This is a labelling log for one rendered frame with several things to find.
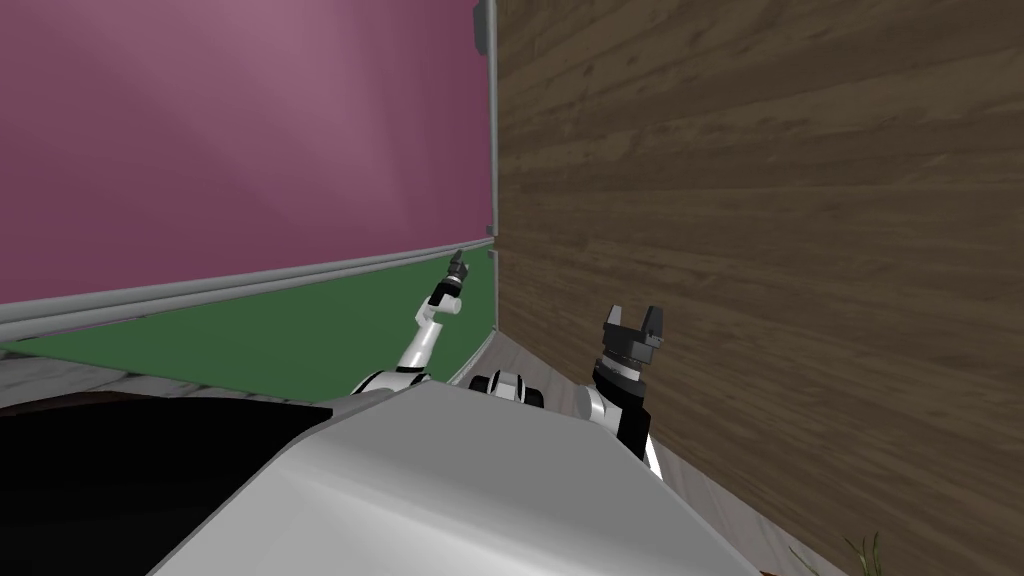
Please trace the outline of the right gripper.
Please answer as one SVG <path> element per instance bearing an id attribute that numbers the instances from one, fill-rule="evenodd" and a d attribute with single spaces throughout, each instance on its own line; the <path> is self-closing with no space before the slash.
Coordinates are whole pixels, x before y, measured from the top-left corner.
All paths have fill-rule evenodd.
<path id="1" fill-rule="evenodd" d="M 651 364 L 655 349 L 663 341 L 663 310 L 648 306 L 641 328 L 633 329 L 622 324 L 622 306 L 611 305 L 603 325 L 603 355 L 616 358 L 620 363 L 639 371 L 634 364 Z"/>

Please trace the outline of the brown wooden door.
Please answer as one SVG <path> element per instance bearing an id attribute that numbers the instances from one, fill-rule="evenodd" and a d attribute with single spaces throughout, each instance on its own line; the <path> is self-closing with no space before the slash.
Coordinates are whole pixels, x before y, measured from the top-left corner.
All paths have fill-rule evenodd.
<path id="1" fill-rule="evenodd" d="M 836 566 L 1024 576 L 1024 0 L 498 0 L 500 325 Z"/>

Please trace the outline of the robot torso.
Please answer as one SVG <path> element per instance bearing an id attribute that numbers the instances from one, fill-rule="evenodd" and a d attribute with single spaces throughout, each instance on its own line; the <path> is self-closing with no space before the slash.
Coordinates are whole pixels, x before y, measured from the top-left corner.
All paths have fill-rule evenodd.
<path id="1" fill-rule="evenodd" d="M 613 412 L 435 381 L 350 396 L 148 576 L 759 576 Z"/>

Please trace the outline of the green plant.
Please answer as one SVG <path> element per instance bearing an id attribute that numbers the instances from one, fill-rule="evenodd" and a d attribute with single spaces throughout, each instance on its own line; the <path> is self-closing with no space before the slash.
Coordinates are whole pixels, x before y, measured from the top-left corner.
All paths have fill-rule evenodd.
<path id="1" fill-rule="evenodd" d="M 855 543 L 847 537 L 843 537 L 843 541 L 859 561 L 860 576 L 884 576 L 880 558 L 879 532 L 876 532 L 871 538 L 863 537 L 859 543 Z M 823 576 L 818 569 L 805 560 L 793 546 L 788 546 L 788 551 L 809 574 L 812 576 Z"/>

